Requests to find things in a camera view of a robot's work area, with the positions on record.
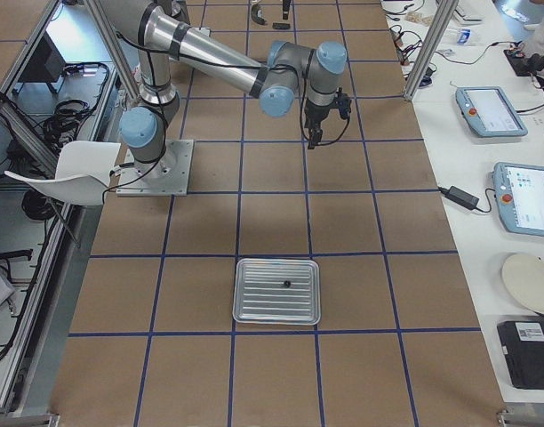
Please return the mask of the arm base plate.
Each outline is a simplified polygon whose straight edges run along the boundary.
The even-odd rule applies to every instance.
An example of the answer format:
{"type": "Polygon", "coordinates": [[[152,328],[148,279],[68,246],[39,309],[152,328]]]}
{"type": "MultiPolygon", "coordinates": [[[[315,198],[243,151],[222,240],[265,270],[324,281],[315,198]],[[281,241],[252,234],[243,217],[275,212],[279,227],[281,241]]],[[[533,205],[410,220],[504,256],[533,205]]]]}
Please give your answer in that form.
{"type": "Polygon", "coordinates": [[[149,165],[136,163],[119,176],[119,197],[186,196],[194,151],[193,140],[167,140],[165,154],[144,178],[149,165]]]}

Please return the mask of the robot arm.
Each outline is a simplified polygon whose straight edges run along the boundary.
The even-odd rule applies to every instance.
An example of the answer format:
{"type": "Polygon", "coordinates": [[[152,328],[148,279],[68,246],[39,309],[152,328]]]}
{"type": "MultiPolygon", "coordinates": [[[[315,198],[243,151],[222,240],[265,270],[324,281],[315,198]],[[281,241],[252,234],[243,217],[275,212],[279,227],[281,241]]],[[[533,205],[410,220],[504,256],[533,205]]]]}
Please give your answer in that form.
{"type": "Polygon", "coordinates": [[[266,62],[258,62],[172,17],[156,1],[98,1],[108,27],[136,48],[140,61],[140,97],[163,107],[177,98],[170,61],[184,62],[258,100],[270,117],[282,117],[301,94],[300,132],[309,149],[323,147],[323,121],[331,111],[350,120],[350,98],[339,86],[348,53],[338,42],[310,48],[275,41],[266,62]]]}

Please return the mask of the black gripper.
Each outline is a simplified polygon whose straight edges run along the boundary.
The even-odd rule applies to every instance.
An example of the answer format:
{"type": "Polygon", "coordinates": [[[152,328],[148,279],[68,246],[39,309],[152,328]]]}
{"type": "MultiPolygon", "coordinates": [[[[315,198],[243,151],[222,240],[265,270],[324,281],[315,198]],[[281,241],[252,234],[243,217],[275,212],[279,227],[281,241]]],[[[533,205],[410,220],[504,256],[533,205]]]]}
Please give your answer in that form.
{"type": "Polygon", "coordinates": [[[304,106],[305,127],[308,129],[308,149],[319,146],[323,137],[322,122],[329,116],[332,110],[339,112],[342,120],[350,120],[351,99],[341,88],[335,93],[334,99],[325,106],[316,105],[307,100],[304,106]]]}

